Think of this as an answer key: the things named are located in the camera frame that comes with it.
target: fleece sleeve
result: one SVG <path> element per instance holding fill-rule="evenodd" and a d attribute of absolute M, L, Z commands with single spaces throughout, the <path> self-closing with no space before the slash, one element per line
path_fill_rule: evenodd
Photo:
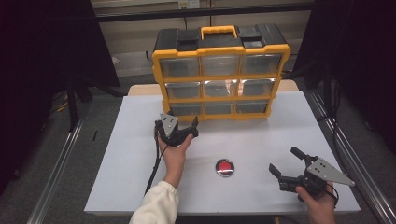
<path fill-rule="evenodd" d="M 132 215 L 130 224 L 171 224 L 177 218 L 178 193 L 165 181 L 160 181 L 143 198 Z"/>

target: yellow and black storage box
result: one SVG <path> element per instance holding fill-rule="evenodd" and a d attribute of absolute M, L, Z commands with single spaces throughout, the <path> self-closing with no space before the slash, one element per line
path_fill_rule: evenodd
<path fill-rule="evenodd" d="M 289 55 L 275 24 L 163 29 L 152 54 L 163 111 L 185 121 L 267 118 Z"/>

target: person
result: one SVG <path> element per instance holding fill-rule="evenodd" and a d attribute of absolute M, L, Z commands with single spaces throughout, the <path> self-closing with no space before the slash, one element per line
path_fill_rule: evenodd
<path fill-rule="evenodd" d="M 175 223 L 179 202 L 177 187 L 183 174 L 186 151 L 192 138 L 193 136 L 190 134 L 180 146 L 169 147 L 158 137 L 165 161 L 166 174 L 163 181 L 160 181 L 147 192 L 142 204 L 132 215 L 130 224 Z M 332 187 L 327 186 L 326 190 L 332 192 Z M 297 187 L 296 191 L 308 206 L 308 218 L 311 224 L 335 223 L 332 197 L 325 194 L 318 199 L 314 199 L 302 187 Z"/>

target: transparent drawer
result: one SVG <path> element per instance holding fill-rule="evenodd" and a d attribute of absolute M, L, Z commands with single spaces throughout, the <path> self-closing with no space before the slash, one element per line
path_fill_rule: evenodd
<path fill-rule="evenodd" d="M 161 59 L 163 77 L 197 77 L 199 75 L 198 57 Z"/>
<path fill-rule="evenodd" d="M 249 54 L 242 56 L 242 74 L 276 73 L 282 54 Z"/>
<path fill-rule="evenodd" d="M 264 113 L 267 104 L 268 104 L 268 100 L 237 101 L 236 113 L 238 114 Z"/>
<path fill-rule="evenodd" d="M 205 56 L 202 60 L 202 73 L 206 76 L 227 76 L 238 73 L 239 55 Z"/>
<path fill-rule="evenodd" d="M 235 94 L 236 80 L 205 81 L 204 96 L 233 96 Z"/>
<path fill-rule="evenodd" d="M 200 96 L 200 82 L 165 83 L 169 99 L 197 98 Z"/>
<path fill-rule="evenodd" d="M 200 115 L 201 103 L 169 104 L 175 116 Z"/>
<path fill-rule="evenodd" d="M 231 114 L 233 112 L 233 102 L 204 102 L 204 108 L 207 115 Z"/>
<path fill-rule="evenodd" d="M 239 96 L 269 95 L 274 86 L 274 78 L 241 80 L 238 88 Z"/>

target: toolbox handle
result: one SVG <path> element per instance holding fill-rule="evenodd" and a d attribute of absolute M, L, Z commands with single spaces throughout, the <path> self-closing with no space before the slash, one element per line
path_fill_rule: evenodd
<path fill-rule="evenodd" d="M 201 38 L 204 39 L 206 34 L 224 34 L 233 33 L 233 38 L 237 38 L 235 26 L 210 26 L 201 28 Z"/>

